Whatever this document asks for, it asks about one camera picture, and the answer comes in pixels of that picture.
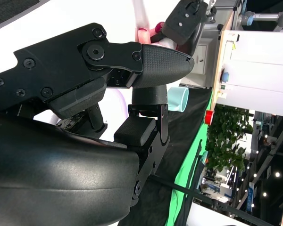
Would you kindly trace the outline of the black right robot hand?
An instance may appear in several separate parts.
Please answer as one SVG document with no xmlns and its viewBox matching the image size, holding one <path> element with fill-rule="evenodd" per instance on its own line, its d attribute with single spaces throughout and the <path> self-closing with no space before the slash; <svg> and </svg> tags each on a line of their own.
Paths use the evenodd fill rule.
<svg viewBox="0 0 283 226">
<path fill-rule="evenodd" d="M 0 73 L 0 226 L 107 226 L 170 141 L 166 85 L 193 58 L 110 43 L 97 23 L 17 50 Z"/>
</svg>

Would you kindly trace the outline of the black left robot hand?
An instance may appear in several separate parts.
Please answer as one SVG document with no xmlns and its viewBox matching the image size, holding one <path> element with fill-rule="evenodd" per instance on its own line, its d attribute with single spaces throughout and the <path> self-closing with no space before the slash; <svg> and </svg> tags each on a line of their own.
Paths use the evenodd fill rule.
<svg viewBox="0 0 283 226">
<path fill-rule="evenodd" d="M 160 31 L 150 38 L 151 43 L 169 38 L 175 42 L 177 50 L 192 56 L 205 23 L 216 14 L 214 4 L 214 0 L 179 1 Z"/>
</svg>

